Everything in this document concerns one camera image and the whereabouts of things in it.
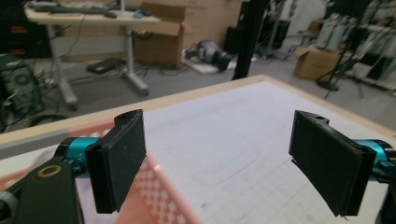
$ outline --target cable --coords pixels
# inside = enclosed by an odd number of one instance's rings
[[[67,30],[67,29],[70,28],[71,26],[72,26],[72,24],[70,24],[70,25],[68,25],[68,26],[66,26],[66,27],[64,27],[64,28],[62,28],[62,30],[56,31],[56,34],[58,35],[60,32],[63,32],[63,31],[65,31],[65,30]]]
[[[37,79],[40,79],[44,76],[45,72],[44,72],[44,68],[42,68],[41,70],[39,70],[38,72],[36,72],[35,74],[33,74],[33,76]]]
[[[3,120],[3,118],[5,118],[5,117],[8,117],[9,118],[9,115],[8,115],[8,113],[7,113],[7,107],[9,106],[9,105],[12,105],[12,103],[10,102],[10,100],[14,97],[14,96],[16,96],[17,94],[18,94],[18,89],[16,89],[10,96],[8,96],[8,98],[1,104],[1,107],[0,107],[0,117],[1,117],[1,120],[2,120],[2,122],[3,123],[5,123],[5,124],[9,124],[10,123],[10,121],[8,120],[8,121],[6,121],[6,120]]]
[[[14,113],[9,113],[7,125],[6,125],[6,128],[4,129],[4,133],[9,132],[9,130],[12,127],[12,122],[13,121],[14,121]]]
[[[16,124],[16,123],[18,123],[18,122],[24,120],[24,119],[26,118],[26,116],[27,116],[27,114],[24,114],[23,116],[21,116],[20,119],[17,119],[17,120],[15,120],[15,121],[13,121],[12,123],[6,124],[6,127],[4,128],[4,130],[2,131],[2,133],[5,133],[5,132],[6,132],[8,126],[12,126],[12,125],[14,125],[14,124]]]
[[[80,33],[81,33],[81,28],[82,28],[82,23],[85,21],[85,18],[86,18],[85,14],[82,14],[82,20],[81,20],[81,21],[79,22],[79,24],[78,24],[77,37],[76,37],[75,41],[73,42],[73,44],[70,46],[69,51],[67,51],[65,54],[62,54],[62,55],[60,55],[60,56],[57,56],[57,57],[55,57],[55,58],[53,58],[53,59],[59,59],[59,58],[62,58],[62,57],[64,57],[64,56],[67,56],[67,55],[69,55],[69,54],[71,53],[72,49],[74,48],[74,46],[75,46],[75,45],[77,44],[77,42],[79,41]]]
[[[72,82],[79,82],[79,81],[83,81],[83,80],[92,80],[92,79],[99,79],[99,80],[117,79],[117,78],[120,77],[121,71],[122,71],[122,69],[120,69],[120,71],[119,71],[117,74],[115,74],[115,75],[101,75],[101,76],[78,77],[78,78],[75,78],[75,79],[68,80],[68,82],[69,82],[69,83],[72,83]]]
[[[55,104],[55,113],[57,114],[59,112],[60,101],[48,96],[48,94],[54,89],[54,87],[53,86],[48,87],[47,85],[44,87],[41,88],[41,92],[40,92],[41,96],[45,99],[48,99],[53,104]]]
[[[40,115],[35,117],[34,119],[32,119],[30,121],[29,127],[33,127],[36,126],[37,124],[40,124],[41,122],[45,121],[45,120],[51,120],[51,121],[56,121],[56,120],[61,120],[61,119],[67,119],[67,116],[65,115],[59,115],[59,110],[60,110],[60,102],[59,100],[56,100],[52,97],[48,96],[48,93],[52,90],[53,88],[50,88],[47,92],[45,92],[44,94],[42,93],[42,96],[49,100],[51,103],[54,104],[55,106],[55,112],[53,114],[49,114],[49,115]]]
[[[185,66],[185,68],[184,68],[185,72],[187,72],[195,64],[196,63],[193,63],[193,62],[190,62],[190,64],[183,63],[183,65]]]
[[[150,63],[150,64],[148,64],[148,65],[142,65],[142,66],[137,67],[137,68],[134,70],[134,73],[136,73],[137,76],[142,76],[142,75],[143,75],[143,77],[145,77],[146,74],[148,73],[148,71],[149,71],[152,67],[154,67],[153,63]]]
[[[170,68],[166,68],[166,67],[160,67],[160,74],[163,77],[175,77],[177,75],[179,75],[182,72],[188,72],[189,69],[195,65],[195,63],[191,63],[191,64],[182,64],[179,68],[177,69],[170,69]]]

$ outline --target gray floor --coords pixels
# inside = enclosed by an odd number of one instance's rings
[[[251,63],[249,75],[266,74],[280,79],[303,91],[323,98],[327,91],[316,85],[312,80],[299,78],[293,74],[297,59],[292,56],[286,61],[269,59],[258,60]],[[91,112],[109,109],[120,105],[128,105],[173,93],[198,89],[230,81],[233,70],[212,75],[200,75],[191,70],[184,69],[179,72],[161,70],[158,67],[150,68],[147,73],[141,73],[141,66],[136,65],[136,73],[140,74],[150,88],[149,96],[140,96],[131,88],[130,84],[120,76],[118,71],[111,71],[105,75],[94,75],[85,71],[87,63],[64,63],[64,72],[79,99],[78,110],[72,111],[64,105],[57,87],[48,90],[43,101],[46,111],[40,114],[62,114],[75,117]],[[50,63],[39,61],[36,69],[44,69],[43,78],[50,77]],[[367,119],[396,130],[396,98],[389,92],[361,84],[364,98],[359,97],[358,86],[351,79],[341,79],[338,83],[339,91],[332,92],[327,101],[339,105],[344,109],[355,112]],[[14,131],[27,127],[29,118],[13,125],[9,130]]]

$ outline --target cardboard box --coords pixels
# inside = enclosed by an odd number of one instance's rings
[[[294,53],[299,57],[294,73],[299,77],[314,80],[332,71],[340,59],[337,53],[309,48],[299,48]]]
[[[183,33],[190,31],[184,21],[186,8],[143,3],[142,7],[162,21],[134,25],[134,57],[138,63],[179,67]]]
[[[185,21],[193,32],[184,34],[183,49],[203,40],[213,40],[222,47],[227,28],[238,23],[242,4],[230,0],[125,0],[125,4],[140,6],[142,1],[186,8]]]

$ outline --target white table surface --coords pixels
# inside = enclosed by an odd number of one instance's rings
[[[291,162],[297,109],[330,119],[352,139],[396,146],[394,138],[263,82],[147,112],[148,151],[204,223],[374,223],[387,185],[370,183],[360,215],[347,221],[333,216]]]

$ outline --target computer tower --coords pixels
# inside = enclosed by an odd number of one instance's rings
[[[32,70],[10,54],[0,54],[0,92],[2,105],[11,106],[19,117],[44,109]]]

